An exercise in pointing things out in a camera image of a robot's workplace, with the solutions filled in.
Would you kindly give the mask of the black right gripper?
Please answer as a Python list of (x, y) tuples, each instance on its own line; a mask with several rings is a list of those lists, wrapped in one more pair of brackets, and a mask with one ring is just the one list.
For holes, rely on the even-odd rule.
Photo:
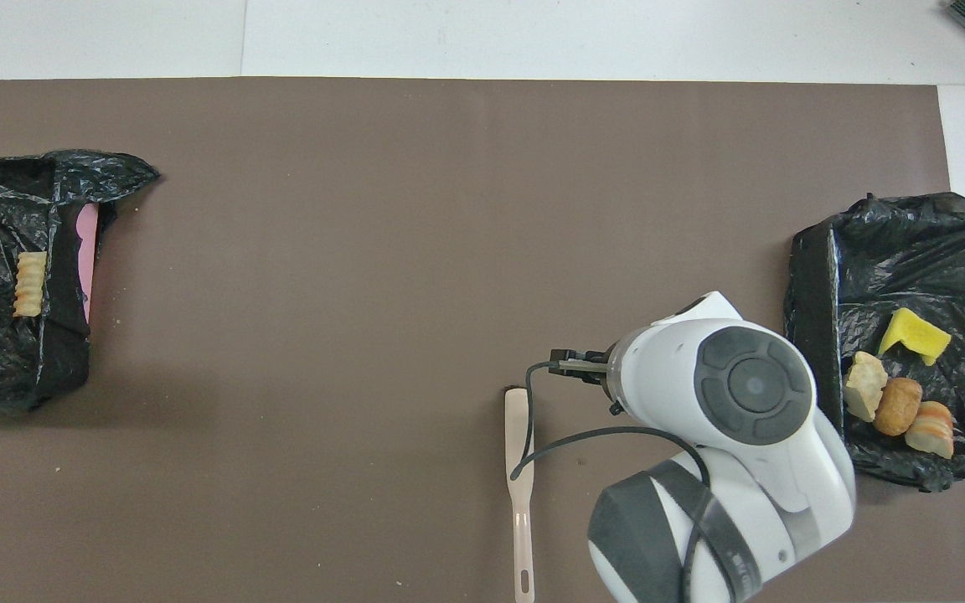
[(573, 348), (552, 348), (549, 352), (549, 373), (560, 377), (572, 378), (583, 383), (602, 385), (612, 358), (612, 351), (586, 350)]

